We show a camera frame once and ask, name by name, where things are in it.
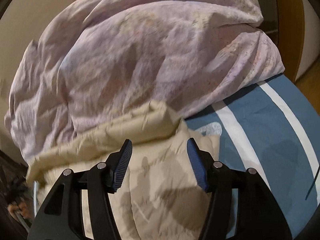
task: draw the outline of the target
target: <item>silver screw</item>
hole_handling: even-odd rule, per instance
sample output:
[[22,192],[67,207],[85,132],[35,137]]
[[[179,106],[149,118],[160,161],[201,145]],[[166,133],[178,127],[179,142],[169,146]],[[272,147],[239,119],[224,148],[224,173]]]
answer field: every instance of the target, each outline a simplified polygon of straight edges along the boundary
[[254,168],[249,168],[249,169],[248,169],[248,172],[249,172],[250,174],[254,175],[254,174],[257,173],[257,170],[254,169]]
[[103,169],[105,168],[107,165],[105,163],[98,163],[97,167],[98,169]]
[[222,163],[221,162],[214,162],[213,166],[215,166],[216,168],[221,168],[222,167]]
[[64,176],[68,176],[70,174],[71,174],[71,170],[70,169],[66,169],[66,170],[63,171],[63,175]]

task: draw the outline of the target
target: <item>ribbed rubber pad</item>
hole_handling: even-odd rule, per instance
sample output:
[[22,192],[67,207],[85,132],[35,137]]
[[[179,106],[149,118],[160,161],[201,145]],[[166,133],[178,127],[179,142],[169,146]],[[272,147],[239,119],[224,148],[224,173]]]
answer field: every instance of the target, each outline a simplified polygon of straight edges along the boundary
[[190,138],[187,141],[187,153],[189,160],[195,174],[198,185],[204,190],[207,191],[209,185],[207,182],[207,171],[202,165],[201,159],[197,152],[198,146],[195,145],[193,138]]
[[118,188],[121,187],[122,181],[124,179],[125,173],[127,171],[129,161],[132,155],[132,142],[128,140],[128,143],[123,150],[121,158],[119,160],[118,166],[116,167],[113,179],[113,189],[117,191]]

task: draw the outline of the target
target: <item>blue striped fabric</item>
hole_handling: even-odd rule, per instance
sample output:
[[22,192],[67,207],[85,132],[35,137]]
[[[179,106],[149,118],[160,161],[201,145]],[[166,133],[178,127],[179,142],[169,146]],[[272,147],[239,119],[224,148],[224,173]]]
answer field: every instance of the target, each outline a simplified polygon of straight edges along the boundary
[[[320,134],[320,119],[316,111],[284,75],[271,78],[266,83],[291,109],[320,160],[320,140],[317,138]],[[300,139],[284,112],[257,84],[243,88],[226,98],[224,104],[248,138],[265,172],[270,189],[287,219],[292,236],[296,237],[318,205],[316,187],[305,200],[314,175]],[[188,118],[188,127],[195,130],[209,123],[219,122],[222,125],[219,160],[232,169],[245,171],[245,165],[234,143],[238,138],[234,135],[233,138],[230,137],[219,112],[215,112],[214,108],[215,105],[208,106]],[[228,236],[233,234],[234,227]]]

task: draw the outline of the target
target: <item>white stripe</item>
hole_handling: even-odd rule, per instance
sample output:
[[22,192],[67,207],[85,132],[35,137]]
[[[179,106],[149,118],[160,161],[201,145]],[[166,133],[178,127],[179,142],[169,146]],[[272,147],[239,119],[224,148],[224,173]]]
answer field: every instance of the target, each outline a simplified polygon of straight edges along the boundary
[[[307,158],[310,163],[310,167],[312,170],[313,177],[316,176],[319,162],[316,156],[316,153],[312,147],[312,144],[306,134],[304,128],[301,123],[291,111],[286,102],[278,95],[276,91],[273,90],[266,82],[261,81],[258,82],[258,85],[263,89],[263,91],[271,98],[271,100],[280,108],[280,110],[284,113],[284,116],[287,118],[289,124],[292,126],[293,130],[297,134],[299,141],[306,152]],[[320,203],[320,179],[316,180],[316,192],[317,192],[317,202]]]
[[252,145],[242,129],[241,125],[237,121],[236,117],[232,111],[225,105],[223,101],[212,104],[213,109],[220,118],[224,128],[226,129],[228,135],[230,136],[233,144],[236,147],[236,150],[239,153],[239,156],[243,162],[243,165],[246,169],[255,168],[260,174],[261,178],[270,188],[267,177],[264,173],[262,165],[252,148]]

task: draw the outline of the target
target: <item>crumpled cloth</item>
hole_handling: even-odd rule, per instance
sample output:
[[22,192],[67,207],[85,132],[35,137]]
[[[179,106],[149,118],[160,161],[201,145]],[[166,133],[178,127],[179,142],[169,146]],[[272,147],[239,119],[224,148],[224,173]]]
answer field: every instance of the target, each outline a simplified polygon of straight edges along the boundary
[[[64,169],[89,170],[128,138],[133,147],[124,181],[115,194],[109,194],[121,239],[198,239],[211,195],[197,185],[187,154],[190,137],[218,160],[219,135],[190,130],[165,103],[151,101],[31,158],[26,179],[29,185],[41,182],[42,203]],[[86,191],[82,211],[85,233],[93,238]]]
[[283,72],[257,0],[77,0],[27,47],[5,126],[30,158],[150,100],[183,117]]

